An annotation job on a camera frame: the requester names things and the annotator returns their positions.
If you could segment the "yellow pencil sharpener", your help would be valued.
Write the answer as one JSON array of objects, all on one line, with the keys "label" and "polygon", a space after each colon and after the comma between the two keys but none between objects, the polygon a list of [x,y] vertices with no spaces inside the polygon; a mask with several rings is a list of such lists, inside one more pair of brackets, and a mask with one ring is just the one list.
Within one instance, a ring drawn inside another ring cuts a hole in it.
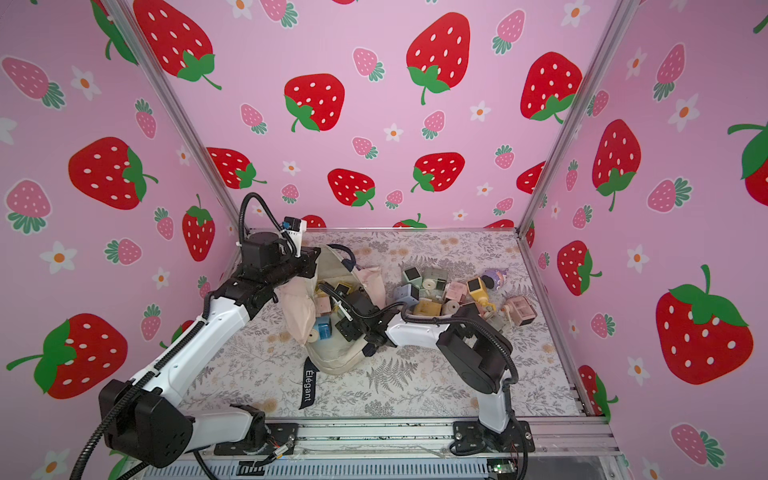
[{"label": "yellow pencil sharpener", "polygon": [[413,309],[415,316],[438,317],[441,315],[442,304],[430,299],[421,299]]},{"label": "yellow pencil sharpener", "polygon": [[338,294],[339,294],[340,296],[342,296],[342,297],[346,297],[346,296],[348,296],[348,295],[349,295],[349,294],[350,294],[350,293],[351,293],[351,292],[352,292],[354,289],[355,289],[355,287],[354,287],[354,286],[352,286],[352,285],[350,285],[350,284],[348,284],[348,283],[339,282],[339,283],[336,285],[336,287],[335,287],[335,292],[336,292],[336,293],[338,293]]},{"label": "yellow pencil sharpener", "polygon": [[470,297],[480,311],[493,312],[497,309],[496,305],[490,300],[487,285],[481,276],[468,280],[466,284]]}]

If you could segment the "blue grey pencil sharpener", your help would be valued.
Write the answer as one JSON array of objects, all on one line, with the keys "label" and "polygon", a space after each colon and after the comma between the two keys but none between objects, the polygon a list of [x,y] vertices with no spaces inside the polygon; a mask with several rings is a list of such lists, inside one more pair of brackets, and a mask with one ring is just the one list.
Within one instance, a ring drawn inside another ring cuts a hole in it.
[{"label": "blue grey pencil sharpener", "polygon": [[415,306],[420,300],[420,290],[413,284],[401,285],[393,291],[393,300],[408,307]]}]

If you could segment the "cream canvas tote bag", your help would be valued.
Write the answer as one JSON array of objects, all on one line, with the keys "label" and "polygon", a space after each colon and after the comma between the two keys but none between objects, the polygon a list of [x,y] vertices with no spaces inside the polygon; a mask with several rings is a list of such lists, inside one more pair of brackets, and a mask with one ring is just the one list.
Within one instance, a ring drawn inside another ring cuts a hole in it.
[{"label": "cream canvas tote bag", "polygon": [[312,276],[296,277],[277,290],[287,331],[305,347],[311,364],[324,374],[342,375],[365,358],[365,323],[322,291],[321,284],[350,302],[361,299],[359,312],[386,305],[385,285],[380,268],[362,269],[348,247],[326,244]]}]

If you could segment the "mint green pencil sharpener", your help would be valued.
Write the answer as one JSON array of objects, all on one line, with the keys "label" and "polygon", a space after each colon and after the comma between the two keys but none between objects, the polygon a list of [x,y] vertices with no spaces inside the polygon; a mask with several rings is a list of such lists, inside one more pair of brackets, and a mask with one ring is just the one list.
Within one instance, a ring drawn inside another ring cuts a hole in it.
[{"label": "mint green pencil sharpener", "polygon": [[422,287],[423,277],[421,272],[416,267],[408,267],[403,270],[404,282],[415,286],[416,288]]}]

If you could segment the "grey green pencil sharpener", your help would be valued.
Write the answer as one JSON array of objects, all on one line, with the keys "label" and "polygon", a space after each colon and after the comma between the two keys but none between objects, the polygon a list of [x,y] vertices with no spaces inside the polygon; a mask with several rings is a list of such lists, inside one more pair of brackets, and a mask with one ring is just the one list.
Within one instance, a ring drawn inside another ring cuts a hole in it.
[{"label": "grey green pencil sharpener", "polygon": [[422,272],[422,289],[430,297],[442,299],[448,284],[448,272],[439,268],[425,268]]}]

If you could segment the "pink pencil sharpener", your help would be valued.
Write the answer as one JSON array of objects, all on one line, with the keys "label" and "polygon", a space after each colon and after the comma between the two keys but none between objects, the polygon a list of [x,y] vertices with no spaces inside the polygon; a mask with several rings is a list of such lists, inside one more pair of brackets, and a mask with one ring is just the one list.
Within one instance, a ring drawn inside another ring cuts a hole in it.
[{"label": "pink pencil sharpener", "polygon": [[465,282],[453,281],[450,282],[444,291],[444,299],[446,302],[454,301],[461,304],[464,297],[468,295],[468,286]]},{"label": "pink pencil sharpener", "polygon": [[501,308],[509,322],[517,327],[531,324],[537,313],[525,296],[513,296],[507,298]]},{"label": "pink pencil sharpener", "polygon": [[316,316],[321,317],[330,315],[333,311],[332,301],[327,295],[320,295],[314,298]]}]

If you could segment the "pale green pencil sharpener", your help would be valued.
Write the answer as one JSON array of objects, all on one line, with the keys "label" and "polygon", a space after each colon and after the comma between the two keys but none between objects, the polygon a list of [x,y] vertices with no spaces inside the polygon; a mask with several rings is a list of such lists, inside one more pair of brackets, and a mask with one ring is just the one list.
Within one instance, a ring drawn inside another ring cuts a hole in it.
[{"label": "pale green pencil sharpener", "polygon": [[508,324],[506,316],[499,312],[494,312],[492,315],[488,316],[486,322],[499,332],[502,332],[504,327]]}]

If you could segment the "purple pencil sharpener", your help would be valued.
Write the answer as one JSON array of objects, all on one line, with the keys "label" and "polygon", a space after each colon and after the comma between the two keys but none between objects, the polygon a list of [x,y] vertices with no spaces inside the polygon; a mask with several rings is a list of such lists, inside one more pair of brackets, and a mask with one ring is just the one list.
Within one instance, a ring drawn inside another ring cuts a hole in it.
[{"label": "purple pencil sharpener", "polygon": [[496,291],[505,285],[507,276],[507,269],[489,268],[480,275],[480,278],[487,289]]}]

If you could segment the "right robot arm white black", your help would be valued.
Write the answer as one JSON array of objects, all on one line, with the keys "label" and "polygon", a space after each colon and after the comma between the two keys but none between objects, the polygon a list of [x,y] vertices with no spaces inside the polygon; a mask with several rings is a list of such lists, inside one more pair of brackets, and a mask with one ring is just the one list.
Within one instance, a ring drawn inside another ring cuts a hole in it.
[{"label": "right robot arm white black", "polygon": [[485,452],[517,453],[535,450],[532,434],[517,419],[510,387],[519,381],[513,347],[486,322],[476,306],[461,305],[448,316],[425,316],[404,301],[375,306],[361,289],[342,295],[323,283],[344,316],[338,330],[347,341],[365,341],[367,357],[384,346],[414,346],[439,351],[461,380],[475,390],[478,420],[454,425],[449,451],[455,456]]}]

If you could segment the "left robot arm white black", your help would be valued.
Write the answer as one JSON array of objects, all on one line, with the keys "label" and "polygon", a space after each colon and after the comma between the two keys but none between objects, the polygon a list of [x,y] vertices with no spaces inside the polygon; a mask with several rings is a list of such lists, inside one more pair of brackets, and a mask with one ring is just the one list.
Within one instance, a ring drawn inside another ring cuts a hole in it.
[{"label": "left robot arm white black", "polygon": [[231,443],[258,453],[271,443],[264,413],[247,405],[203,413],[179,405],[191,383],[223,345],[253,320],[276,290],[295,277],[310,279],[321,253],[304,247],[277,264],[255,270],[239,266],[204,299],[193,325],[157,359],[128,381],[110,381],[99,394],[102,420],[75,461],[71,478],[82,478],[96,446],[108,447],[138,461],[128,477],[152,466],[163,468],[180,456]]}]

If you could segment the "bright blue pencil sharpener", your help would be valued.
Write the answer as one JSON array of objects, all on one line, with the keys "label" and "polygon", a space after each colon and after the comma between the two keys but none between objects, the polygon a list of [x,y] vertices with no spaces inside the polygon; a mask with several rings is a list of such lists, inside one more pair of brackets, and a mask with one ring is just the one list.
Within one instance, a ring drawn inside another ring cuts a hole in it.
[{"label": "bright blue pencil sharpener", "polygon": [[332,337],[333,324],[328,315],[317,317],[313,326],[311,337],[315,341],[327,340]]}]

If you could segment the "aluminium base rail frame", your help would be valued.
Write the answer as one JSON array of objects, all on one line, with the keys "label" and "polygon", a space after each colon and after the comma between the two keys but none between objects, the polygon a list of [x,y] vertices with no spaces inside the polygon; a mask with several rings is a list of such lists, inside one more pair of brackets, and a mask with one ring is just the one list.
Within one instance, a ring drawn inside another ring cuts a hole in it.
[{"label": "aluminium base rail frame", "polygon": [[287,453],[261,456],[227,445],[186,453],[142,479],[630,479],[609,426],[592,417],[523,417],[531,451],[456,455],[476,439],[467,418],[273,418]]}]

